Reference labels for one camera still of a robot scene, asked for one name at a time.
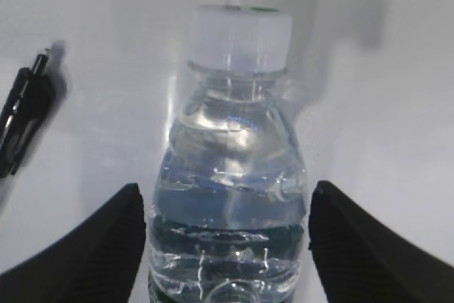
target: bottle cap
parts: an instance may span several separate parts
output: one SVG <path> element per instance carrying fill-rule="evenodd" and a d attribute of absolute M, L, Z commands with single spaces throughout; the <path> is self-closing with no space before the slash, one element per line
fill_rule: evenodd
<path fill-rule="evenodd" d="M 274 9 L 199 6 L 192 16 L 190 62 L 231 72 L 285 69 L 292 17 Z"/>

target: water bottle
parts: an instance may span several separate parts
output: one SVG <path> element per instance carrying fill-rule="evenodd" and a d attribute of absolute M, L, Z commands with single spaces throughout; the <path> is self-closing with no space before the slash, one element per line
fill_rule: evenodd
<path fill-rule="evenodd" d="M 272 96 L 291 34 L 275 10 L 193 13 L 199 87 L 170 130 L 149 217 L 150 280 L 173 302 L 280 303 L 294 291 L 306 180 Z"/>

